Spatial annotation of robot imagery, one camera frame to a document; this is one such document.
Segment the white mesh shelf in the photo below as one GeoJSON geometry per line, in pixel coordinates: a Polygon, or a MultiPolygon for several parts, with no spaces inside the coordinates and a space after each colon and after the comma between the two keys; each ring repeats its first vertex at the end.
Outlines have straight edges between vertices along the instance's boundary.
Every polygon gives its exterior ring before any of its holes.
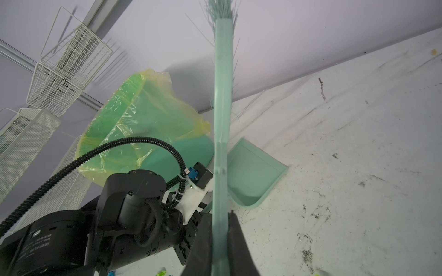
{"type": "Polygon", "coordinates": [[[60,125],[60,119],[43,109],[1,109],[1,201],[60,125]]]}
{"type": "Polygon", "coordinates": [[[91,183],[78,170],[74,170],[27,211],[17,225],[12,228],[12,231],[17,232],[50,213],[78,209],[91,183]]]}

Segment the white mesh lower shelf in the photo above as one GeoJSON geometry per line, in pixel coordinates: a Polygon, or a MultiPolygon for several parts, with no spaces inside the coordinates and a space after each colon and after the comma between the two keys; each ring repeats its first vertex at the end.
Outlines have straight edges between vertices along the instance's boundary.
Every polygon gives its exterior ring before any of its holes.
{"type": "Polygon", "coordinates": [[[91,183],[78,170],[74,170],[27,211],[17,225],[12,228],[12,231],[17,232],[50,213],[78,209],[91,183]]]}

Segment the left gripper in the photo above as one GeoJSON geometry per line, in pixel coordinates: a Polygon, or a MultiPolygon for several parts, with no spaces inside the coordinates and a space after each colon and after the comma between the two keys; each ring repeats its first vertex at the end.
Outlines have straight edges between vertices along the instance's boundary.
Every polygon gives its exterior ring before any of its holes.
{"type": "Polygon", "coordinates": [[[202,212],[194,211],[189,222],[185,225],[184,216],[179,210],[170,210],[166,215],[166,244],[168,248],[173,247],[178,260],[183,266],[190,255],[203,215],[202,212]]]}

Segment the green plastic dustpan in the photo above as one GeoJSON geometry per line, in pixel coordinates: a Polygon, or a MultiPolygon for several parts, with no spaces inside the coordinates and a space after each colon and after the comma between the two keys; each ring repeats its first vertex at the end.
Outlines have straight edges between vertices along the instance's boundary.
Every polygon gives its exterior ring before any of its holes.
{"type": "Polygon", "coordinates": [[[288,166],[245,138],[228,153],[227,164],[229,196],[247,209],[258,207],[288,171],[288,166]]]}

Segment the green trash bin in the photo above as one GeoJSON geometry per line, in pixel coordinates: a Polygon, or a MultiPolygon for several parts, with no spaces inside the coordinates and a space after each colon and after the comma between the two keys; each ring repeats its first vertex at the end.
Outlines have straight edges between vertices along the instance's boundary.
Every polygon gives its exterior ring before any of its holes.
{"type": "MultiPolygon", "coordinates": [[[[187,168],[193,167],[197,162],[207,166],[214,156],[213,142],[206,135],[199,138],[178,140],[172,142],[171,145],[181,155],[187,168]]],[[[180,173],[180,167],[173,155],[158,146],[155,146],[142,162],[140,169],[153,171],[166,182],[180,173]]]]}

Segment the green hand brush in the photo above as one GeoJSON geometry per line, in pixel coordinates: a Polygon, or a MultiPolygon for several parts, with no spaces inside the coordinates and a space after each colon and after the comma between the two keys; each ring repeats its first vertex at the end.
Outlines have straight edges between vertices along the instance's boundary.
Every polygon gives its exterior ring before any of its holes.
{"type": "Polygon", "coordinates": [[[212,200],[211,276],[230,275],[227,233],[227,143],[233,95],[234,27],[237,14],[231,1],[207,1],[206,11],[215,38],[214,75],[214,193],[212,200]]]}

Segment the yellow-green bin liner bag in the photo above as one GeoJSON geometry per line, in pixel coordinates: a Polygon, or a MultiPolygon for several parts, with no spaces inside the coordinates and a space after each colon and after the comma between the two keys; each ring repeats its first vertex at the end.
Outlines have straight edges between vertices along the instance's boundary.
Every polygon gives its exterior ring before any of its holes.
{"type": "MultiPolygon", "coordinates": [[[[179,99],[170,75],[152,69],[133,74],[101,108],[80,138],[75,157],[122,138],[152,137],[172,142],[209,137],[210,123],[179,99]]],[[[136,143],[109,149],[78,168],[92,182],[103,186],[116,173],[138,170],[155,145],[136,143]]]]}

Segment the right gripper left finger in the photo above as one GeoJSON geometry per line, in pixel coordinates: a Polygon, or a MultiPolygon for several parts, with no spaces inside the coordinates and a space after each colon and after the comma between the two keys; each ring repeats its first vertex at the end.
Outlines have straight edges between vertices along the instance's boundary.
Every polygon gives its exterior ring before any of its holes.
{"type": "Polygon", "coordinates": [[[210,276],[212,270],[212,214],[205,213],[181,276],[210,276]]]}

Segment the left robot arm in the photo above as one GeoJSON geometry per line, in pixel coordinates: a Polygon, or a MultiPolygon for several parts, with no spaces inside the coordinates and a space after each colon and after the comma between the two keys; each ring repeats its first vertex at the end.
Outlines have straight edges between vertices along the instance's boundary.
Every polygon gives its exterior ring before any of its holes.
{"type": "Polygon", "coordinates": [[[1,244],[3,276],[107,275],[173,248],[185,264],[202,215],[189,221],[161,209],[166,182],[149,170],[107,178],[101,195],[77,210],[46,215],[1,244]]]}

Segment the white mesh upper shelf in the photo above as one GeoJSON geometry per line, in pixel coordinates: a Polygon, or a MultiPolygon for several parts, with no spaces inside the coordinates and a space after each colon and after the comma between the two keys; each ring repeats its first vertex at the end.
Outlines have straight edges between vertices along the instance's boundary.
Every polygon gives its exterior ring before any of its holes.
{"type": "Polygon", "coordinates": [[[1,201],[60,125],[60,119],[43,109],[1,109],[1,201]]]}

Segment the green paper scrap cluster right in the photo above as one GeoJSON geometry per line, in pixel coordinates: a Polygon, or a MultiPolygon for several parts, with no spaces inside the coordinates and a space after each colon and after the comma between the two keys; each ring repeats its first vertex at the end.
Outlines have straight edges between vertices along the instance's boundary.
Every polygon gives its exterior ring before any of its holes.
{"type": "Polygon", "coordinates": [[[167,271],[165,268],[162,268],[155,276],[166,276],[167,271]]]}

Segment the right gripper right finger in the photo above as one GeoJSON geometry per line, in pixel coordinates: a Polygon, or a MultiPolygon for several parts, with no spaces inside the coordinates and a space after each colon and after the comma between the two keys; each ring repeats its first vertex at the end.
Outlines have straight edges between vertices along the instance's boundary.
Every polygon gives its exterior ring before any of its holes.
{"type": "Polygon", "coordinates": [[[231,276],[260,275],[248,249],[239,219],[234,212],[229,213],[227,250],[231,276]]]}

